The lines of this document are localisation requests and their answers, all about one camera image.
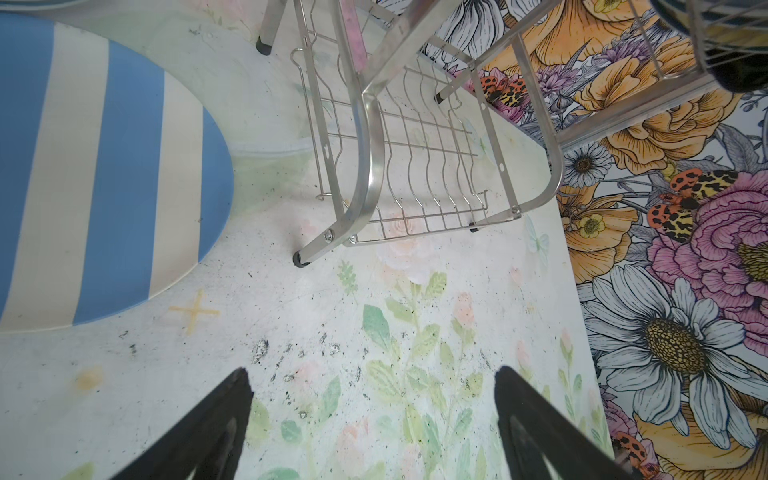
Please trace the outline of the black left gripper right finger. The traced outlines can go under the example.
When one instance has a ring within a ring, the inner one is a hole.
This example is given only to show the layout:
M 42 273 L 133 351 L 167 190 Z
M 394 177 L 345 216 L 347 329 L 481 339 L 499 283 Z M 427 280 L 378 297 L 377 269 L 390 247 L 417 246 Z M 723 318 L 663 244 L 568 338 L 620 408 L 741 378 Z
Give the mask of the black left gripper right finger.
M 631 477 L 509 366 L 495 373 L 494 400 L 513 479 Z

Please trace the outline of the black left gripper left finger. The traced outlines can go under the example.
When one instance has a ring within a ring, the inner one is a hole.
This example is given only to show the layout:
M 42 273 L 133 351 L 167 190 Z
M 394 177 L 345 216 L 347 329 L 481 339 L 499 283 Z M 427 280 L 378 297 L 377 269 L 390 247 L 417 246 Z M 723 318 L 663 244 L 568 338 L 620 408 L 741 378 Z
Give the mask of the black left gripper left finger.
M 116 479 L 232 479 L 243 451 L 253 391 L 231 372 Z

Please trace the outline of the blue white striped plate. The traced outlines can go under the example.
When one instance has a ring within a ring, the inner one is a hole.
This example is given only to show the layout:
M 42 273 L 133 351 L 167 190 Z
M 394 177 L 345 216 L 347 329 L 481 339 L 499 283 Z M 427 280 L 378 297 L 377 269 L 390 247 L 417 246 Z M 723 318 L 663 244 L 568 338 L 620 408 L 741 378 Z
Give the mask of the blue white striped plate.
M 132 308 L 200 263 L 234 193 L 211 114 L 167 71 L 60 22 L 1 17 L 1 329 Z

